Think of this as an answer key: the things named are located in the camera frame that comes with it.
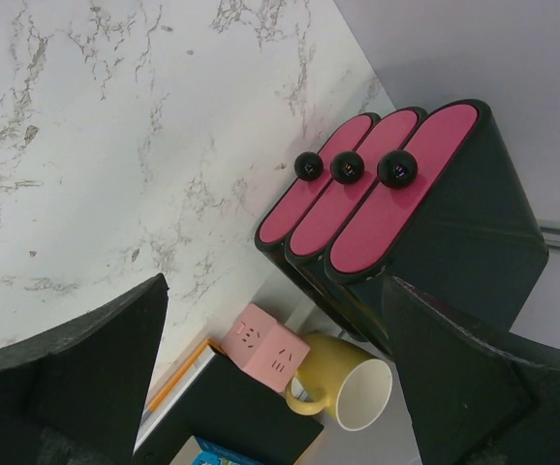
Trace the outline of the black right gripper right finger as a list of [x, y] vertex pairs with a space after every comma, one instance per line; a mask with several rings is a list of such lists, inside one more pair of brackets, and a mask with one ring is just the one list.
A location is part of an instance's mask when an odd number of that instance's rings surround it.
[[560, 349], [391, 276], [383, 317], [424, 464], [560, 464]]

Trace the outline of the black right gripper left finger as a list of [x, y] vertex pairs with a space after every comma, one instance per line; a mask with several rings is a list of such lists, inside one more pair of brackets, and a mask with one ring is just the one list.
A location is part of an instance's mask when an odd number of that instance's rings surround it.
[[0, 464], [130, 464], [161, 341], [157, 274], [0, 348]]

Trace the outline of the yellow mug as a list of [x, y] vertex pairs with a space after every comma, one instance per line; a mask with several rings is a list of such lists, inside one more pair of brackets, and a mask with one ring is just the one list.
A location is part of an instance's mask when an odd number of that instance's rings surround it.
[[326, 412], [346, 431], [370, 426], [389, 403], [393, 387], [390, 366], [364, 349], [322, 333], [304, 336], [310, 351], [294, 374], [310, 399], [285, 388], [288, 407], [302, 416]]

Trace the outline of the blue illustrated book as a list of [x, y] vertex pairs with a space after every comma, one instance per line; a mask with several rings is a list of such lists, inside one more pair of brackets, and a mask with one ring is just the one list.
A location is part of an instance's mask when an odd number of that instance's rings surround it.
[[218, 446], [203, 438], [191, 436], [171, 465], [259, 465], [260, 461]]

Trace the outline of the pink power socket cube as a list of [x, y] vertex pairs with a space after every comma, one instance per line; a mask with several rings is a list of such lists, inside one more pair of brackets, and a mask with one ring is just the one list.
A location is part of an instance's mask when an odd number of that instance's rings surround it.
[[309, 345], [254, 303], [233, 322], [220, 344], [244, 373], [282, 392], [310, 351]]

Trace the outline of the black pink drawer organizer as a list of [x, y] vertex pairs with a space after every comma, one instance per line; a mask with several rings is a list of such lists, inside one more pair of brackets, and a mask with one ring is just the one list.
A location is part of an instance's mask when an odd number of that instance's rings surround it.
[[298, 155], [294, 171], [255, 245], [352, 337], [385, 354], [384, 276], [509, 330], [547, 264], [481, 100], [359, 114]]

